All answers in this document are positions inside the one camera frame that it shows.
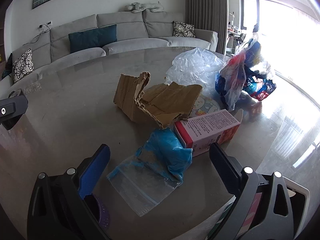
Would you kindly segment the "pink paper carton box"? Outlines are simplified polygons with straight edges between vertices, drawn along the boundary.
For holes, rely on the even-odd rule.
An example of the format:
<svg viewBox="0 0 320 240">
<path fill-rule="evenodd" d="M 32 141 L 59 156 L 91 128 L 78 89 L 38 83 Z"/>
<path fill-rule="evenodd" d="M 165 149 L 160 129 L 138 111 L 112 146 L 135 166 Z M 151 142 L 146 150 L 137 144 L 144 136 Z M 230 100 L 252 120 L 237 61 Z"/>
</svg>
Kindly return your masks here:
<svg viewBox="0 0 320 240">
<path fill-rule="evenodd" d="M 235 115 L 223 109 L 217 112 L 174 123 L 174 132 L 184 148 L 193 150 L 193 157 L 209 151 L 213 143 L 223 144 L 233 139 L 241 125 L 243 110 Z"/>
</svg>

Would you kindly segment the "blue zip plastic bag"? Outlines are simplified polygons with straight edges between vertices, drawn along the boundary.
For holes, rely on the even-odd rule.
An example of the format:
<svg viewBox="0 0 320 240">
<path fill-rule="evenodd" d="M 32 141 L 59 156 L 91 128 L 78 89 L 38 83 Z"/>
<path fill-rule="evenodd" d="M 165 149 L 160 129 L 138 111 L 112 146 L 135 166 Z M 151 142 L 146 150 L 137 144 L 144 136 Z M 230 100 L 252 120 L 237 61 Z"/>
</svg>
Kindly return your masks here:
<svg viewBox="0 0 320 240">
<path fill-rule="evenodd" d="M 108 181 L 135 213 L 142 217 L 183 184 L 193 161 L 193 150 L 184 148 L 169 129 L 154 130 L 134 155 L 107 175 Z"/>
</svg>

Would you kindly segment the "torn brown cardboard piece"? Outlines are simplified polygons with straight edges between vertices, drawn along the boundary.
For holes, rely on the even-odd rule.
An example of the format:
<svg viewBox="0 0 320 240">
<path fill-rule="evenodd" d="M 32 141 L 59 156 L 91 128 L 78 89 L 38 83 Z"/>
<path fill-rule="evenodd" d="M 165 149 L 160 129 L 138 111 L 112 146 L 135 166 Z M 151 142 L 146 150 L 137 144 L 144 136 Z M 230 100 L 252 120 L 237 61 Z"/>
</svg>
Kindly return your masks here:
<svg viewBox="0 0 320 240">
<path fill-rule="evenodd" d="M 137 124 L 165 129 L 175 121 L 189 118 L 202 92 L 201 85 L 172 82 L 146 88 L 149 81 L 149 72 L 142 72 L 138 77 L 121 74 L 113 102 Z"/>
</svg>

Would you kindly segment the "bag of colourful trash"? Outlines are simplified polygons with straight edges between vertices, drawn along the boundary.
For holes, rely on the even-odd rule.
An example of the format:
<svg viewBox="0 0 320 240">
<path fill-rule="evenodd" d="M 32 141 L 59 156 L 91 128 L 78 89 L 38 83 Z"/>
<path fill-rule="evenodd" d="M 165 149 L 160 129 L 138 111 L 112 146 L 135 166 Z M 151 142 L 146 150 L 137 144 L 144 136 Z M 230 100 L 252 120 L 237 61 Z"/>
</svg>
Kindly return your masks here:
<svg viewBox="0 0 320 240">
<path fill-rule="evenodd" d="M 242 92 L 263 101 L 276 90 L 272 67 L 261 53 L 258 32 L 259 24 L 256 23 L 252 37 L 240 45 L 216 76 L 215 90 L 229 111 L 235 109 Z"/>
</svg>

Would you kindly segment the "clear plastic bag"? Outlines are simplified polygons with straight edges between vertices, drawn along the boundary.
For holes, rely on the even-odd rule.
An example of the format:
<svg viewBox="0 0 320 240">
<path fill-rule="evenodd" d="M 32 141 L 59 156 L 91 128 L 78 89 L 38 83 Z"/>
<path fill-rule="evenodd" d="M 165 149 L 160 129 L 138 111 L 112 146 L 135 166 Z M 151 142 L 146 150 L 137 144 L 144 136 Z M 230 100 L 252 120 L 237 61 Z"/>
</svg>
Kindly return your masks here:
<svg viewBox="0 0 320 240">
<path fill-rule="evenodd" d="M 213 52 L 194 48 L 176 56 L 165 75 L 167 85 L 201 85 L 206 93 L 214 90 L 215 78 L 225 62 Z"/>
</svg>

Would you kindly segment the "purple plastic cup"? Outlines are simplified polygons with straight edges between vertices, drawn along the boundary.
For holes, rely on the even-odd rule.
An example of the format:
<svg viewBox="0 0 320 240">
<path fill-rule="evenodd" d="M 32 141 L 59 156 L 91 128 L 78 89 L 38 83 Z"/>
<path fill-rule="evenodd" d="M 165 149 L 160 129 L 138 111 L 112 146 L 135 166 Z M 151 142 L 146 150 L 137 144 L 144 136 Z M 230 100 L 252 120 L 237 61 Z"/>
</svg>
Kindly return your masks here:
<svg viewBox="0 0 320 240">
<path fill-rule="evenodd" d="M 104 203 L 94 194 L 86 196 L 84 201 L 100 227 L 107 231 L 110 227 L 110 214 Z"/>
</svg>

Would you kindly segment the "white square trash bin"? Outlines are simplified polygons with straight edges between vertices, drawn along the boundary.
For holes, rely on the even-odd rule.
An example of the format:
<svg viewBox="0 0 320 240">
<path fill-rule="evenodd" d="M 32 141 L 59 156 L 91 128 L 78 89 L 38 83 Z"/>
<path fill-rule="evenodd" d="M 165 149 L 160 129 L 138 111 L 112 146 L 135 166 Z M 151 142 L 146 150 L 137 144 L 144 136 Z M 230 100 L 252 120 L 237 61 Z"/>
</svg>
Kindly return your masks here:
<svg viewBox="0 0 320 240">
<path fill-rule="evenodd" d="M 309 208 L 310 191 L 289 178 L 284 177 L 284 181 L 288 189 L 293 214 L 300 221 L 305 220 Z"/>
</svg>

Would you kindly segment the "floral cushion left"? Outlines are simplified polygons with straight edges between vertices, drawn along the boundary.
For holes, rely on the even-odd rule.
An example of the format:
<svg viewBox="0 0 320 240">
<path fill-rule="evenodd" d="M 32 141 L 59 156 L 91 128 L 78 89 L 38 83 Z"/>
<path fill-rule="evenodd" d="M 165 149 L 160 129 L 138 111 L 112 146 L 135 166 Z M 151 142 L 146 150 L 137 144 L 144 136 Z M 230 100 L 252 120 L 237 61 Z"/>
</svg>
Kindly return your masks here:
<svg viewBox="0 0 320 240">
<path fill-rule="evenodd" d="M 12 74 L 14 83 L 17 83 L 34 71 L 32 55 L 32 49 L 29 48 L 13 63 Z"/>
</svg>

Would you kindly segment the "floral cushion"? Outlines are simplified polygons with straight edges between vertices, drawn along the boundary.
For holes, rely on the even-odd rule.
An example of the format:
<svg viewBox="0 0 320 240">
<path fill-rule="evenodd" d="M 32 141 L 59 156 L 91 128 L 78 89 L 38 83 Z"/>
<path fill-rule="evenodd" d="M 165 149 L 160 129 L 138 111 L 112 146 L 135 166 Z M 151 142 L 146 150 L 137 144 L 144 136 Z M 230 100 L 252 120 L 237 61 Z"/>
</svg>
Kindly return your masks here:
<svg viewBox="0 0 320 240">
<path fill-rule="evenodd" d="M 192 24 L 182 23 L 174 21 L 173 26 L 173 36 L 174 37 L 191 37 L 195 38 L 195 27 Z"/>
<path fill-rule="evenodd" d="M 32 49 L 29 48 L 13 63 L 12 74 L 14 83 L 17 83 L 34 71 L 32 55 Z"/>
</svg>

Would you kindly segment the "dark teal cushion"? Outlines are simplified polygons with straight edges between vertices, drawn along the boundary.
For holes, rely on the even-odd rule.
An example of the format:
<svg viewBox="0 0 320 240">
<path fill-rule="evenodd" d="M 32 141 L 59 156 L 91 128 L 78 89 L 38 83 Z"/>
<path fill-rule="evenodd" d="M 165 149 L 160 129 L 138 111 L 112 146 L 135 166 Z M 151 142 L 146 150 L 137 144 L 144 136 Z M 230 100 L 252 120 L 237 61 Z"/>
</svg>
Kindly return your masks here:
<svg viewBox="0 0 320 240">
<path fill-rule="evenodd" d="M 117 25 L 71 33 L 68 38 L 71 53 L 89 48 L 103 48 L 107 44 L 117 42 Z"/>
</svg>

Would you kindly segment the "grey sectional sofa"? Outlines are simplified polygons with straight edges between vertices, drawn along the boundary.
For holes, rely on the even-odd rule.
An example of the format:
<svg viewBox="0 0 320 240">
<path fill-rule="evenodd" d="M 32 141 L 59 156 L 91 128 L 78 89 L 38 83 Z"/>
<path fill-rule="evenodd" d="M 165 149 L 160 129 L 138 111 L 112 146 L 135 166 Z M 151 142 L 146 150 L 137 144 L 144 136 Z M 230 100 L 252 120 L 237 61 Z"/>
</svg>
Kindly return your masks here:
<svg viewBox="0 0 320 240">
<path fill-rule="evenodd" d="M 33 83 L 44 75 L 99 57 L 128 51 L 199 47 L 216 51 L 218 34 L 184 22 L 182 13 L 129 11 L 97 14 L 47 28 L 13 51 L 8 74 L 1 74 L 1 96 L 10 87 Z"/>
</svg>

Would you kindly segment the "small desk with items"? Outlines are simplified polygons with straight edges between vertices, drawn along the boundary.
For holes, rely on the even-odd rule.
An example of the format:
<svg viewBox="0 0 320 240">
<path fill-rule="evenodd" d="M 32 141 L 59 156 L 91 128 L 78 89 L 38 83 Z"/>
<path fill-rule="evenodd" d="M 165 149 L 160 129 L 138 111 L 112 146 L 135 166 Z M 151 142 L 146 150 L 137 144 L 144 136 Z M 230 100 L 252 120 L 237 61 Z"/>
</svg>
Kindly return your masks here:
<svg viewBox="0 0 320 240">
<path fill-rule="evenodd" d="M 241 30 L 234 24 L 235 13 L 231 12 L 229 14 L 230 21 L 228 22 L 227 29 L 227 45 L 226 45 L 226 55 L 233 56 L 240 44 L 242 44 L 244 34 Z"/>
</svg>

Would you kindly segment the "floral cushion right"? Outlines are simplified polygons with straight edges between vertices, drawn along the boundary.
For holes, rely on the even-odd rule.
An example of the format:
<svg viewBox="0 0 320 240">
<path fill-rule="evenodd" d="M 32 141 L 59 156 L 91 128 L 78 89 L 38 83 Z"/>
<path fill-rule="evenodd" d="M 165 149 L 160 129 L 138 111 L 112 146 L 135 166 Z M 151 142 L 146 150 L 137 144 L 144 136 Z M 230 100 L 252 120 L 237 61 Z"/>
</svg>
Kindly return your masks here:
<svg viewBox="0 0 320 240">
<path fill-rule="evenodd" d="M 182 23 L 174 21 L 173 26 L 173 36 L 174 37 L 191 37 L 195 38 L 195 27 L 192 24 Z"/>
</svg>

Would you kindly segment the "grey plush toy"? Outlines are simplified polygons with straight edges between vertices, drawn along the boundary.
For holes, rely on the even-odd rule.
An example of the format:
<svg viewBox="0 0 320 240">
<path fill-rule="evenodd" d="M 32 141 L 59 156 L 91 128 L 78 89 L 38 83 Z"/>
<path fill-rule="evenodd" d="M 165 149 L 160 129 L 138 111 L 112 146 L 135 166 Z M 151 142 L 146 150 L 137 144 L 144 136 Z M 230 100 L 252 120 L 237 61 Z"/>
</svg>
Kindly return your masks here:
<svg viewBox="0 0 320 240">
<path fill-rule="evenodd" d="M 157 3 L 139 3 L 134 2 L 132 4 L 126 5 L 124 7 L 125 11 L 130 11 L 132 13 L 139 13 L 145 10 L 150 10 L 151 12 L 162 12 L 164 11 L 163 5 L 160 2 Z"/>
</svg>

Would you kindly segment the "brown curtain left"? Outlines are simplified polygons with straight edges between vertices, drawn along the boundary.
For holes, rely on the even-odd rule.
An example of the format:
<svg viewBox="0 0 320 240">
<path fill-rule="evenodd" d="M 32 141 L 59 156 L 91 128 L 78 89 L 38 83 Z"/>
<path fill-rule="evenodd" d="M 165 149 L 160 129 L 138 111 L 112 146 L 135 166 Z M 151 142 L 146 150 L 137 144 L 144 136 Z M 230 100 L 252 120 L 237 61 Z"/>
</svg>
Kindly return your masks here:
<svg viewBox="0 0 320 240">
<path fill-rule="evenodd" d="M 216 52 L 226 52 L 228 0 L 185 0 L 185 20 L 197 29 L 216 32 Z"/>
</svg>

